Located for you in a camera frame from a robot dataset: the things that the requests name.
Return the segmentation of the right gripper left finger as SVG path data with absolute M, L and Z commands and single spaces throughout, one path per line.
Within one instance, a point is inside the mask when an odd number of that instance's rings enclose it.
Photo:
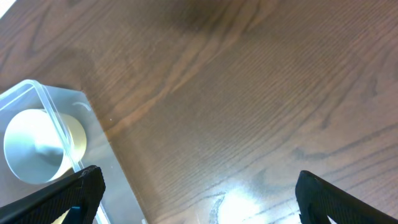
M 1 223 L 92 224 L 106 185 L 101 168 L 89 166 L 1 207 Z

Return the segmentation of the clear plastic container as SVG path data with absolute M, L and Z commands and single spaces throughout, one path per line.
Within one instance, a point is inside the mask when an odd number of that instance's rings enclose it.
M 44 184 L 29 184 L 16 177 L 4 154 L 4 135 L 11 119 L 24 110 L 43 110 L 51 118 L 62 145 L 67 142 L 61 114 L 76 118 L 86 133 L 86 152 L 61 177 Z M 105 136 L 87 97 L 81 91 L 23 80 L 1 92 L 1 206 L 20 200 L 64 177 L 96 165 L 101 168 L 106 189 L 95 223 L 146 223 L 146 218 Z

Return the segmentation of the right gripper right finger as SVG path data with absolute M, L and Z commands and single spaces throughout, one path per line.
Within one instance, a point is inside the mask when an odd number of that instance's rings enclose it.
M 303 170 L 295 186 L 300 221 L 312 223 L 391 223 L 397 219 L 360 201 L 319 176 Z

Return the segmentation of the grey plastic bowl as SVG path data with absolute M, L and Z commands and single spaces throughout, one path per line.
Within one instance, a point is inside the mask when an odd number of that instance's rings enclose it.
M 13 174 L 29 184 L 44 184 L 72 168 L 50 116 L 43 110 L 16 114 L 5 130 L 4 154 Z

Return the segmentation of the yellow plastic bowl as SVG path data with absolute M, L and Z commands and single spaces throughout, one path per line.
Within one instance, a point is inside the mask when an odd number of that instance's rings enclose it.
M 62 166 L 64 170 L 71 169 L 73 163 L 78 163 L 83 158 L 86 147 L 87 138 L 85 130 L 80 122 L 67 114 L 61 114 L 61 119 L 66 127 L 67 142 L 63 146 L 63 161 Z

